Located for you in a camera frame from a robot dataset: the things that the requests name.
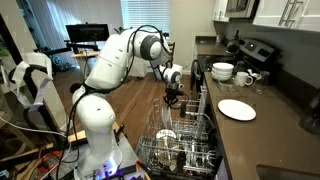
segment monitor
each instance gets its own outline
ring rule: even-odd
[[[71,43],[106,41],[109,38],[107,24],[66,25]]]

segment countertop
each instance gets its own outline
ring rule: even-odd
[[[205,80],[218,139],[232,179],[259,179],[258,165],[320,176],[320,137],[300,128],[303,111],[276,88],[270,86],[262,95],[253,93],[249,87],[239,88],[236,93],[222,93],[210,73],[205,73]],[[256,118],[247,122],[228,118],[218,109],[223,99],[251,105]]]
[[[214,36],[197,36],[195,43],[198,55],[230,55],[226,53],[226,46],[223,43],[217,43]]]

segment kitchen cabinet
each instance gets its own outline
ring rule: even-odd
[[[225,17],[228,0],[216,0],[214,4],[214,21],[229,22],[229,18]]]
[[[320,31],[320,1],[261,0],[253,24]]]

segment dishwasher rack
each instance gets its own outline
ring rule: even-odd
[[[160,99],[153,102],[136,149],[138,157],[151,168],[152,179],[208,179],[215,175],[219,155],[208,143],[214,129],[211,120],[195,113],[203,106],[199,101],[180,100],[176,106],[183,103],[185,117],[170,109],[172,125],[165,126],[168,116],[162,108],[166,104]]]

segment chair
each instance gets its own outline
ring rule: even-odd
[[[169,45],[169,48],[170,48],[170,51],[171,51],[171,58],[166,62],[166,67],[167,68],[172,68],[172,65],[173,65],[173,55],[174,55],[174,47],[176,45],[175,42],[169,42],[168,43]]]

